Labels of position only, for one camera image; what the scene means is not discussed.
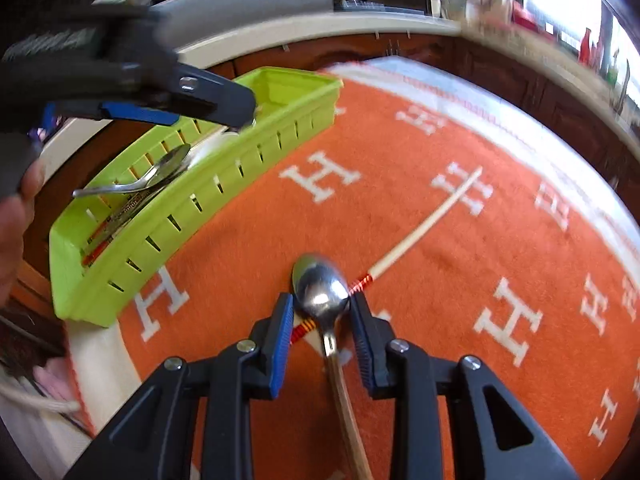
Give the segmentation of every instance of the wooden handle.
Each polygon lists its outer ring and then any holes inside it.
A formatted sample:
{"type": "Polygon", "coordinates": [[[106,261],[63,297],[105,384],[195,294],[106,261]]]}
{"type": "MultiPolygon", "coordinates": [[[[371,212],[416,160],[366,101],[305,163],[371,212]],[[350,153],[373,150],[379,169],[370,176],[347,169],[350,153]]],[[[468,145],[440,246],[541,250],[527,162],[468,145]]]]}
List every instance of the wooden handle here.
{"type": "Polygon", "coordinates": [[[347,451],[351,476],[353,480],[373,480],[367,454],[364,451],[360,431],[356,424],[356,418],[353,415],[347,385],[344,383],[342,367],[340,366],[340,361],[338,361],[338,352],[334,352],[326,359],[326,366],[329,383],[334,394],[335,407],[340,418],[340,431],[347,451]]]}

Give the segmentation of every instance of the black tool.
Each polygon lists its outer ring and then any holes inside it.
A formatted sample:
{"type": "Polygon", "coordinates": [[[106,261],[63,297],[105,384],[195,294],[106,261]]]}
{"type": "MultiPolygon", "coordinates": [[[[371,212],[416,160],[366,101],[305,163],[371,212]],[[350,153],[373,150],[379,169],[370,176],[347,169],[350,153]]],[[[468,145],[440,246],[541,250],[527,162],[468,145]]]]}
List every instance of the black tool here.
{"type": "Polygon", "coordinates": [[[241,128],[254,119],[251,89],[178,62],[156,41],[160,15],[148,7],[95,4],[12,44],[0,60],[0,200],[17,191],[53,103],[59,115],[132,118],[130,106],[241,128]]]}
{"type": "Polygon", "coordinates": [[[249,339],[216,357],[171,357],[107,423],[64,480],[188,480],[198,401],[207,398],[202,480],[253,480],[250,399],[273,400],[284,381],[293,297],[281,294],[249,339]]]}
{"type": "Polygon", "coordinates": [[[362,383],[395,399],[390,480],[442,480],[437,396],[445,396],[456,480],[578,480],[558,446],[475,356],[455,363],[396,339],[361,292],[350,317],[362,383]]]}

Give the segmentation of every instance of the metal screw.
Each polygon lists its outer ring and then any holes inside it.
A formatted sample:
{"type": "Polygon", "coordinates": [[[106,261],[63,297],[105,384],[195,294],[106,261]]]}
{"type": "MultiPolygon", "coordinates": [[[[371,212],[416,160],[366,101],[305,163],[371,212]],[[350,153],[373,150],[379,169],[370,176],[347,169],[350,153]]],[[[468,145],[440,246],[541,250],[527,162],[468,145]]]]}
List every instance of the metal screw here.
{"type": "Polygon", "coordinates": [[[236,348],[247,354],[249,352],[253,352],[257,348],[257,345],[250,339],[242,339],[242,341],[238,341],[236,348]]]}
{"type": "Polygon", "coordinates": [[[470,370],[478,370],[482,366],[482,362],[475,355],[467,355],[462,358],[462,364],[470,370]]]}
{"type": "Polygon", "coordinates": [[[164,368],[166,368],[170,372],[175,372],[182,368],[183,364],[184,362],[182,362],[182,359],[180,359],[179,357],[169,357],[164,361],[164,368]]]}
{"type": "Polygon", "coordinates": [[[409,343],[404,339],[394,339],[391,343],[389,343],[389,347],[392,350],[403,354],[409,349],[409,343]]]}
{"type": "Polygon", "coordinates": [[[198,79],[186,75],[180,78],[180,88],[185,92],[193,92],[198,87],[198,79]]]}

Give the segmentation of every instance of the red string wrap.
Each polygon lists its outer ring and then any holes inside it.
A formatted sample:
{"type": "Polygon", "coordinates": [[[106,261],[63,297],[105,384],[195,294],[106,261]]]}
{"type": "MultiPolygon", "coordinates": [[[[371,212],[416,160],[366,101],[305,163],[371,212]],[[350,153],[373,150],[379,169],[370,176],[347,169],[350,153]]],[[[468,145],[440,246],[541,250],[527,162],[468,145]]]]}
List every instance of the red string wrap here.
{"type": "MultiPolygon", "coordinates": [[[[351,284],[351,286],[349,287],[349,295],[352,296],[356,292],[363,291],[364,288],[366,288],[366,286],[368,286],[371,282],[373,282],[373,276],[371,276],[369,273],[365,274],[357,282],[351,284]]],[[[291,340],[289,341],[289,344],[293,345],[293,343],[297,343],[315,328],[316,322],[313,319],[305,319],[291,331],[291,340]]]]}

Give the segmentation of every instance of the chopstick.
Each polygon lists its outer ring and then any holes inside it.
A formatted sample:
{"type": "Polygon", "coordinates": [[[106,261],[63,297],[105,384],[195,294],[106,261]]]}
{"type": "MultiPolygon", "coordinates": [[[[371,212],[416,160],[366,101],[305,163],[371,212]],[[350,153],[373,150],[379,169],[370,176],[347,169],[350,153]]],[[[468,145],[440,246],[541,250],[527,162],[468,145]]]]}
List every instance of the chopstick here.
{"type": "MultiPolygon", "coordinates": [[[[391,249],[385,256],[378,260],[369,270],[349,287],[349,295],[364,290],[374,280],[384,274],[389,267],[396,263],[409,249],[411,249],[427,232],[462,198],[471,186],[482,175],[482,167],[478,167],[459,188],[457,188],[440,206],[429,215],[417,228],[415,228],[404,240],[391,249]]],[[[291,332],[290,344],[302,339],[307,333],[316,328],[312,319],[305,319],[291,332]]]]}

